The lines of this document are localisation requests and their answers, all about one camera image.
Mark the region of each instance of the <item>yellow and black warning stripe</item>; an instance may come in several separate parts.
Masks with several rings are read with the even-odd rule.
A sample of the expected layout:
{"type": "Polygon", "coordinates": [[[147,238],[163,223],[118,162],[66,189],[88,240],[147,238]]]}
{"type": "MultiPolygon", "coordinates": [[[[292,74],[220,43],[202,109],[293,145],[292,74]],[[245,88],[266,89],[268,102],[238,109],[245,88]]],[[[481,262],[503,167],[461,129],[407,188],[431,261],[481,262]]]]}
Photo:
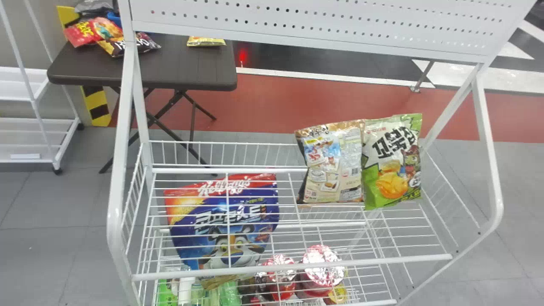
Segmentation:
{"type": "MultiPolygon", "coordinates": [[[[57,6],[57,13],[63,29],[76,24],[79,19],[79,14],[74,12],[72,7],[57,6]]],[[[85,106],[91,116],[91,124],[93,126],[108,126],[112,115],[109,112],[104,87],[80,86],[80,88],[83,101],[85,101],[85,106]]]]}
{"type": "Polygon", "coordinates": [[[91,116],[93,126],[108,126],[112,120],[106,94],[102,86],[81,86],[85,105],[91,116]]]}

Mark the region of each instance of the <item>red floor stripe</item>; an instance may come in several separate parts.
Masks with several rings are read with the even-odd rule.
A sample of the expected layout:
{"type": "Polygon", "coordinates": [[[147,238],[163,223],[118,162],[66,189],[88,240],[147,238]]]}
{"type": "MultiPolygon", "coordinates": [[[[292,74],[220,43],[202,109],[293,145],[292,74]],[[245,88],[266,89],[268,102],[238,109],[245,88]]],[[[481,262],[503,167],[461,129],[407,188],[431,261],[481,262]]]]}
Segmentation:
{"type": "MultiPolygon", "coordinates": [[[[197,111],[195,127],[200,131],[292,133],[321,123],[421,112],[422,134],[426,135],[454,93],[423,89],[414,94],[408,87],[393,85],[240,74],[235,91],[190,91],[189,95],[218,118],[211,121],[197,111]]],[[[147,98],[147,110],[157,112],[171,95],[172,90],[156,90],[147,98]]],[[[539,116],[544,114],[544,97],[496,93],[486,96],[495,141],[544,143],[539,116]]],[[[184,99],[161,121],[172,130],[188,130],[190,110],[190,103],[184,99]]],[[[471,96],[439,138],[478,139],[471,96]]]]}

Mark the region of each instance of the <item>red light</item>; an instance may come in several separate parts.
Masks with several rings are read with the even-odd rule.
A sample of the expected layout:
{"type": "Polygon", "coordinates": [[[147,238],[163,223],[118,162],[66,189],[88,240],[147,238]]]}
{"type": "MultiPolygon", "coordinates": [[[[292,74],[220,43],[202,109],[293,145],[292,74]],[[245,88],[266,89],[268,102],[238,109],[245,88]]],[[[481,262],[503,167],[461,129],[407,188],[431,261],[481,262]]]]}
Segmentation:
{"type": "Polygon", "coordinates": [[[240,50],[238,51],[238,62],[240,63],[240,65],[244,65],[244,63],[247,61],[248,59],[248,49],[246,48],[240,48],[240,50]]]}

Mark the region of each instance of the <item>yellow snack package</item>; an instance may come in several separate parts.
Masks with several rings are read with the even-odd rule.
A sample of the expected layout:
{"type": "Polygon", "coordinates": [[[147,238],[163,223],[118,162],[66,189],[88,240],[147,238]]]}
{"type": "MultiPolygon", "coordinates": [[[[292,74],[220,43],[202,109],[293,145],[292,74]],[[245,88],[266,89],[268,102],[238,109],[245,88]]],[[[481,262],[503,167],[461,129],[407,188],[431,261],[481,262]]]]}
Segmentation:
{"type": "Polygon", "coordinates": [[[316,125],[295,131],[308,172],[299,203],[361,202],[364,120],[316,125]]]}
{"type": "Polygon", "coordinates": [[[225,46],[225,40],[219,38],[205,38],[190,36],[187,40],[188,47],[225,46]]]}
{"type": "Polygon", "coordinates": [[[421,114],[366,120],[363,134],[365,209],[421,196],[421,114]]]}

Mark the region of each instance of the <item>table top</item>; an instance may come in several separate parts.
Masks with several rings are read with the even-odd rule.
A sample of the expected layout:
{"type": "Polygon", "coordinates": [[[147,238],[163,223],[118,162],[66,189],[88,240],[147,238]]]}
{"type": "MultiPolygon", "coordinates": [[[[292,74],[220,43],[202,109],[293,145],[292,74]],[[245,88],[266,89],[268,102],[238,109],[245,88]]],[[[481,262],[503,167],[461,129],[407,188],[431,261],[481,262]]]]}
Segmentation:
{"type": "MultiPolygon", "coordinates": [[[[151,34],[161,45],[140,54],[144,88],[230,91],[237,75],[232,43],[187,47],[187,36],[151,34]]],[[[49,81],[63,85],[121,86],[123,58],[112,58],[100,46],[74,48],[69,42],[47,70],[49,81]]]]}

